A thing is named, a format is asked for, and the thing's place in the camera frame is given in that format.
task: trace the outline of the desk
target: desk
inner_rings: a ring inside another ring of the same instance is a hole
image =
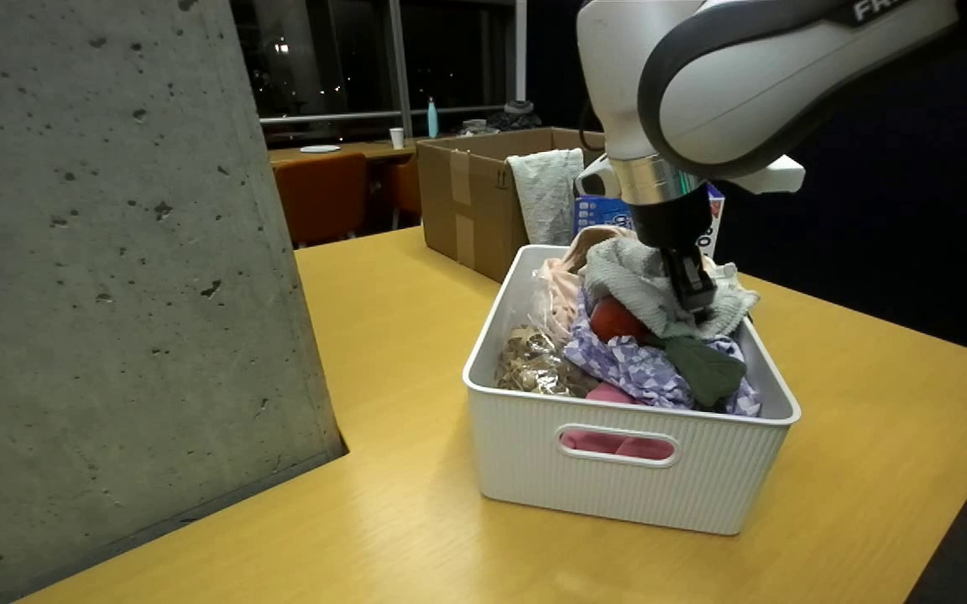
[[[497,287],[420,228],[295,256],[351,455],[32,600],[905,600],[967,498],[967,348],[746,280],[803,404],[742,538],[473,485],[459,366]]]
[[[334,151],[299,151],[299,147],[272,147],[272,165],[310,158],[310,156],[363,156],[368,160],[406,160],[412,158],[412,140],[406,147],[394,147],[391,140],[351,140]]]

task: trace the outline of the crumpled clothing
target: crumpled clothing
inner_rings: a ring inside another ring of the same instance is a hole
[[[704,273],[717,282],[717,299],[709,320],[694,327],[694,337],[719,338],[742,327],[756,306],[756,292],[739,282],[739,265],[732,263],[709,263]]]
[[[608,452],[608,455],[635,455],[635,459],[666,459],[675,452],[666,441],[597,432],[597,429],[562,429],[562,443],[568,449]]]
[[[663,338],[663,353],[689,383],[689,394],[699,410],[727,410],[746,378],[746,362],[719,353],[713,338]]]
[[[562,260],[545,260],[545,265],[532,273],[534,299],[529,310],[529,321],[541,328],[558,348],[572,338],[572,327],[584,306],[581,269],[584,269],[589,247],[615,236],[633,238],[633,232],[617,224],[581,228]]]
[[[597,383],[589,401],[603,401],[603,404],[633,404],[633,396],[624,391],[617,391],[615,383]]]
[[[709,320],[694,320],[681,310],[657,247],[639,238],[608,238],[589,247],[584,263],[584,299],[589,310],[603,296],[615,296],[633,316],[639,316],[648,332],[657,338],[699,337],[719,338],[728,337],[756,306],[756,292],[739,287],[735,265],[704,265],[717,282]]]
[[[704,344],[746,362],[742,348],[732,338],[704,338]],[[689,378],[654,346],[641,346],[628,337],[603,344],[591,332],[589,320],[578,320],[576,337],[562,353],[589,375],[624,391],[635,404],[663,410],[699,410]],[[722,410],[735,415],[760,415],[760,394],[751,391],[749,378],[742,378],[735,396]]]
[[[553,348],[549,337],[521,327],[497,359],[497,386],[545,396],[589,396],[597,383]]]
[[[639,238],[608,238],[589,247],[584,299],[615,296],[657,338],[694,337],[694,316],[680,306],[657,247]]]

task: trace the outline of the concrete wall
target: concrete wall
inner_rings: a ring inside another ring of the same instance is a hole
[[[224,0],[0,0],[0,600],[343,452]]]

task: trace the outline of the bin handle hole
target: bin handle hole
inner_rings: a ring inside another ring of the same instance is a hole
[[[617,462],[648,462],[669,468],[680,452],[680,443],[663,432],[633,432],[605,425],[562,425],[558,445],[572,455],[617,459]]]

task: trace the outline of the storage bin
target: storage bin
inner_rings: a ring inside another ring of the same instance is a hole
[[[791,425],[798,419],[798,404],[751,321],[739,327],[735,344],[760,391],[760,415],[497,391],[501,348],[511,328],[529,327],[532,273],[558,256],[566,256],[566,245],[524,245],[515,256],[465,366],[484,498],[654,526],[739,533]],[[635,435],[653,452],[576,449],[566,441],[572,429]]]

